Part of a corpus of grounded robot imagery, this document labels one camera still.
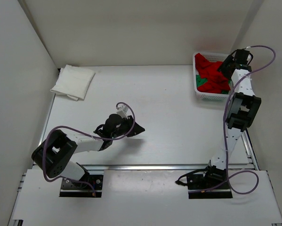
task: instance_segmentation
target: white plastic basket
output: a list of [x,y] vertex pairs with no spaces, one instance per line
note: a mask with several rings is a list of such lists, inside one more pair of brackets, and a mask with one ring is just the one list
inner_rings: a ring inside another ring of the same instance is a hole
[[205,100],[224,100],[229,97],[228,94],[217,94],[217,93],[204,93],[197,90],[196,86],[196,75],[199,74],[195,68],[195,55],[202,54],[207,60],[210,62],[217,62],[217,61],[224,61],[228,54],[221,54],[221,53],[207,53],[207,52],[197,52],[193,54],[193,79],[194,79],[194,89],[196,92],[196,96],[200,99]]

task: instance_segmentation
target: white platform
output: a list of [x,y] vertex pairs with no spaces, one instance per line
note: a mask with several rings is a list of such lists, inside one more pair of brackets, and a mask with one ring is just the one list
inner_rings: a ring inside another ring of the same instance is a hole
[[[101,152],[79,153],[80,164],[207,164],[222,138],[224,103],[197,100],[192,66],[89,67],[96,71],[84,101],[56,97],[45,135],[58,125],[91,133],[115,104],[131,105],[146,132]],[[242,139],[231,163],[246,164]]]
[[[282,223],[265,171],[249,195],[232,199],[189,200],[187,188],[174,181],[185,171],[112,171],[104,175],[102,198],[58,197],[60,180],[47,183],[42,172],[30,169],[13,219],[23,226],[271,226]],[[232,178],[239,191],[255,184],[251,174]]]

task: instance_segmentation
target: white cloth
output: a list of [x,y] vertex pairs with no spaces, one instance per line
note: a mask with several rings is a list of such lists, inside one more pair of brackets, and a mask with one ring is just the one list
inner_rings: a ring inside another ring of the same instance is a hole
[[57,95],[67,95],[73,100],[84,100],[95,72],[91,69],[66,65],[61,68],[56,85],[51,89]]

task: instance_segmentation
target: black mounting plate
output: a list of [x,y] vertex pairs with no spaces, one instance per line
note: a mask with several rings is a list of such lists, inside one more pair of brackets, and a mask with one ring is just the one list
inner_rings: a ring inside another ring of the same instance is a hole
[[225,182],[222,186],[213,191],[203,193],[190,193],[192,190],[202,190],[214,187],[219,181],[207,181],[203,174],[192,174],[187,176],[189,199],[231,199],[232,192],[229,184]]
[[61,182],[59,197],[101,198],[103,175],[89,175],[88,182],[94,187],[96,197],[94,197],[92,189],[88,185],[73,184],[71,181],[67,183],[64,179]]

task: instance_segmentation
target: white backdrop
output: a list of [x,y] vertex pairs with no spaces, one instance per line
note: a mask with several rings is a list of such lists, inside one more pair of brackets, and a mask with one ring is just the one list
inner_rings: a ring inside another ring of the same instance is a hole
[[[250,137],[261,169],[268,170],[282,213],[282,0],[266,0],[241,45],[264,44],[277,52],[275,62],[252,76],[253,90],[262,104],[250,128]],[[251,49],[252,67],[266,64],[272,53]]]
[[53,61],[63,67],[189,65],[195,51],[229,53],[252,0],[25,2]]
[[31,166],[57,72],[17,0],[0,0],[0,226]]

